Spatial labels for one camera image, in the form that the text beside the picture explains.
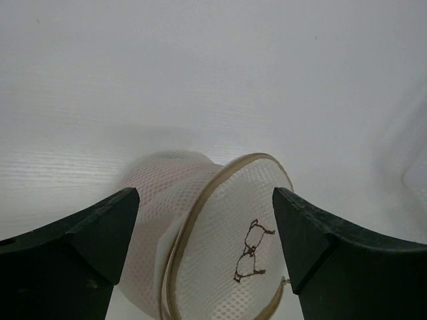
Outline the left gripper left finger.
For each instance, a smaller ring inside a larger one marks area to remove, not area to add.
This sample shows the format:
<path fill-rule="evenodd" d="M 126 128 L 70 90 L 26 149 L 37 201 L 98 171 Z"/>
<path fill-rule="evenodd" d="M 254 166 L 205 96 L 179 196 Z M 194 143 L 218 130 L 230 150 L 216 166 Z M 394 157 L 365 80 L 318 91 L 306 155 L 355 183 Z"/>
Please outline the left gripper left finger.
<path fill-rule="evenodd" d="M 104 319 L 139 207 L 125 188 L 80 212 L 1 241 L 2 319 Z"/>

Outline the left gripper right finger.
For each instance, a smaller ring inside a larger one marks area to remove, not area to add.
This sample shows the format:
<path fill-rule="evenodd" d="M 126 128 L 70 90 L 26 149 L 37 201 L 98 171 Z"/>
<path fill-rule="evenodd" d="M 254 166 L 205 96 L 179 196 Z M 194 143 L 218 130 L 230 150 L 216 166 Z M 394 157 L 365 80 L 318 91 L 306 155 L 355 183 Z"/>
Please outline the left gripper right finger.
<path fill-rule="evenodd" d="M 351 223 L 283 187 L 272 199 L 305 319 L 426 318 L 424 244 Z"/>

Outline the white mesh laundry bag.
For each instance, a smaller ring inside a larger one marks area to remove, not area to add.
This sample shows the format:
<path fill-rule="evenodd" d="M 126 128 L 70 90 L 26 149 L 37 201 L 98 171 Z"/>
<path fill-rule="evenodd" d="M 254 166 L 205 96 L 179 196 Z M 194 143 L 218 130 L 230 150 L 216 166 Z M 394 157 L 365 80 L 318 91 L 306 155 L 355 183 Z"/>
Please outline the white mesh laundry bag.
<path fill-rule="evenodd" d="M 120 187 L 140 198 L 119 282 L 131 303 L 154 319 L 272 317 L 287 283 L 272 196 L 292 188 L 274 157 L 159 152 Z"/>

